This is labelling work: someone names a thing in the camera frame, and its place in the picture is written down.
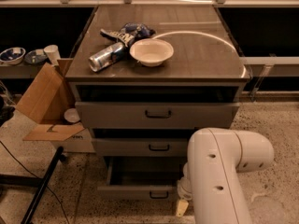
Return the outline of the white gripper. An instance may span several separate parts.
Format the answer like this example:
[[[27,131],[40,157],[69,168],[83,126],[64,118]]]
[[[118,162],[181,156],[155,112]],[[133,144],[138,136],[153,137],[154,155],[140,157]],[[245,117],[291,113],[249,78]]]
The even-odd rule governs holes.
[[[183,177],[177,182],[179,200],[176,205],[176,216],[183,217],[192,199],[191,181],[189,178],[188,163],[183,166]]]

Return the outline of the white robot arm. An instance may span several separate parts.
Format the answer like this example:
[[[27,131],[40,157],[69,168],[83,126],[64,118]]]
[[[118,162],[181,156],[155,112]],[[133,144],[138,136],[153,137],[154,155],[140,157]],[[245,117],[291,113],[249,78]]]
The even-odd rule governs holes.
[[[193,204],[195,224],[252,224],[237,174],[269,167],[271,142],[249,131],[205,128],[189,140],[176,215]]]

